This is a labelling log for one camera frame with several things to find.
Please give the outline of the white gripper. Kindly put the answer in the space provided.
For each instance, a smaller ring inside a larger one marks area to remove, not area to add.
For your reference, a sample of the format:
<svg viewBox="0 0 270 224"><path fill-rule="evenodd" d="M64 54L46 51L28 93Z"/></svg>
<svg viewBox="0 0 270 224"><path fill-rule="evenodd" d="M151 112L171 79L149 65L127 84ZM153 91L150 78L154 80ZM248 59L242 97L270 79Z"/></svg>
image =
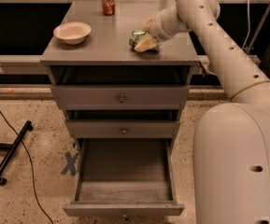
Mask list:
<svg viewBox="0 0 270 224"><path fill-rule="evenodd" d="M164 42L172 39L173 36L168 34L162 25L162 15L151 17L142 24L142 30L149 32L145 34L135 45L135 51L144 52L147 50L156 50L158 42Z"/></svg>

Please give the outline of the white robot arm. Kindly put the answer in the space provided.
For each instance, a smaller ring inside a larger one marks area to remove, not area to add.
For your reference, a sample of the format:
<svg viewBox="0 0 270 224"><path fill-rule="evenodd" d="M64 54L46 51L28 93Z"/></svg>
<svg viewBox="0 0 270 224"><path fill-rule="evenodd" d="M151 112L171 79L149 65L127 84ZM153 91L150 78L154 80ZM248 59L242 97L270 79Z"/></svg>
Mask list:
<svg viewBox="0 0 270 224"><path fill-rule="evenodd" d="M146 21L144 52L192 31L227 94L193 138L197 224L270 224L270 79L219 26L215 0L177 0Z"/></svg>

